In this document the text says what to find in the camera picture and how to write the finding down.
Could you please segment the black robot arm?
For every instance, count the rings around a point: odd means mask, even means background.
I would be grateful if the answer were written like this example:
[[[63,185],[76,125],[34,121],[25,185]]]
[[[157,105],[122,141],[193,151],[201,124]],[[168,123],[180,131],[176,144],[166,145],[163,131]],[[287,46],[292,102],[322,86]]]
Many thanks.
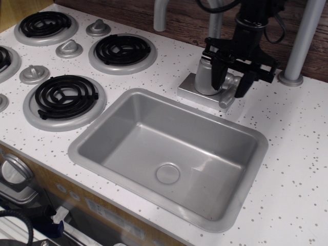
[[[212,66],[212,88],[220,89],[229,69],[243,74],[234,94],[235,98],[244,97],[254,81],[271,83],[281,63],[261,49],[260,41],[267,35],[266,27],[271,17],[285,29],[278,14],[284,10],[285,1],[232,1],[217,8],[208,8],[201,1],[197,4],[211,14],[223,13],[240,5],[235,16],[236,27],[232,39],[205,39],[203,56]]]

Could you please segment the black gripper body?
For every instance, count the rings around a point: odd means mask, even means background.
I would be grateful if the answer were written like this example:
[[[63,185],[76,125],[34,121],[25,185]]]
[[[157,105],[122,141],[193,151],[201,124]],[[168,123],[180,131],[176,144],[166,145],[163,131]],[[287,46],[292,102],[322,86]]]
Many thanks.
[[[232,39],[207,37],[203,58],[212,61],[217,57],[228,64],[228,69],[243,75],[249,71],[258,74],[259,79],[271,83],[279,61],[260,48],[260,41],[268,22],[256,24],[245,19],[236,20]]]

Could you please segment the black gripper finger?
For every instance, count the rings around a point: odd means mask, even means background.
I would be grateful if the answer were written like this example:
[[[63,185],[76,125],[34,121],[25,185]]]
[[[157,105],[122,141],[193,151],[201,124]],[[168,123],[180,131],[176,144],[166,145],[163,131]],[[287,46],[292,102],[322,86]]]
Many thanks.
[[[214,90],[219,90],[225,81],[229,67],[226,62],[217,57],[212,58],[211,64],[211,85]]]
[[[252,86],[253,82],[257,81],[258,79],[258,74],[253,71],[245,73],[238,84],[234,97],[244,97],[245,94],[248,92],[249,88]]]

